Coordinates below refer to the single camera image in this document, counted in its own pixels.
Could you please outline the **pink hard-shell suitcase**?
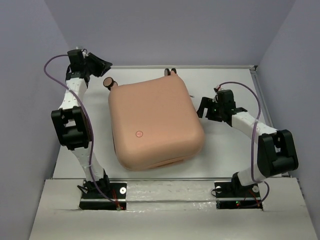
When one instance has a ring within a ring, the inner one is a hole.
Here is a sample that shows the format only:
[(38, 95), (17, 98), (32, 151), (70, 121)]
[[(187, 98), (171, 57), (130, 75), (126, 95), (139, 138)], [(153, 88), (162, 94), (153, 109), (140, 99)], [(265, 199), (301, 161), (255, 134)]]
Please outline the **pink hard-shell suitcase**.
[(203, 148), (205, 132), (175, 68), (157, 79), (118, 85), (107, 77), (115, 155), (130, 171), (182, 162)]

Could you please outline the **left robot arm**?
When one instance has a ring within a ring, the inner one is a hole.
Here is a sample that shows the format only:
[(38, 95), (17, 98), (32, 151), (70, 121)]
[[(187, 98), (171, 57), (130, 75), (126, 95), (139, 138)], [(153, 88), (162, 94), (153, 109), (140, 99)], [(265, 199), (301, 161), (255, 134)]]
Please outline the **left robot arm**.
[(73, 153), (85, 174), (84, 185), (79, 189), (84, 194), (107, 198), (111, 184), (94, 153), (94, 132), (83, 98), (91, 76), (103, 76), (112, 63), (86, 49), (72, 49), (65, 56), (69, 60), (65, 81), (56, 80), (65, 93), (61, 105), (51, 112), (51, 120), (59, 143)]

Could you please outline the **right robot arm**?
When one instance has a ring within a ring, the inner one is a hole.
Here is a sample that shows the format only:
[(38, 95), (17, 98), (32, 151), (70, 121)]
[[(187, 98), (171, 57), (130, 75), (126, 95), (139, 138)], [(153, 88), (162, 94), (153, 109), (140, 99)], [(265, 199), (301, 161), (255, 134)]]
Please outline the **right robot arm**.
[(219, 189), (222, 193), (242, 196), (253, 185), (299, 167), (292, 133), (270, 127), (245, 108), (237, 107), (233, 92), (218, 90), (214, 98), (203, 97), (197, 110), (199, 118), (224, 122), (251, 140), (250, 167), (233, 174), (231, 181)]

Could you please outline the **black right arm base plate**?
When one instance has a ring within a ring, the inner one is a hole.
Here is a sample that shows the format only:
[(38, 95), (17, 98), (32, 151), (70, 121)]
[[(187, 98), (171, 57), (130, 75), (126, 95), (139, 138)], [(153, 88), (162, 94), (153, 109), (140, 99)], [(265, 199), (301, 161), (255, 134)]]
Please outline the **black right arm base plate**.
[(263, 209), (256, 183), (235, 189), (231, 181), (216, 181), (210, 194), (215, 197), (218, 210)]

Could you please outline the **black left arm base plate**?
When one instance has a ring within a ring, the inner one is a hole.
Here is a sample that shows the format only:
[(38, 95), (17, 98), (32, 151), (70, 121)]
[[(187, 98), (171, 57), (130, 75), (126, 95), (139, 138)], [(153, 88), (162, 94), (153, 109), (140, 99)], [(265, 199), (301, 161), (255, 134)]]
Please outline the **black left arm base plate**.
[(95, 188), (89, 190), (85, 181), (77, 188), (81, 192), (79, 201), (81, 210), (124, 211), (127, 209), (127, 182), (125, 181), (111, 181), (110, 190), (102, 190), (107, 198)]

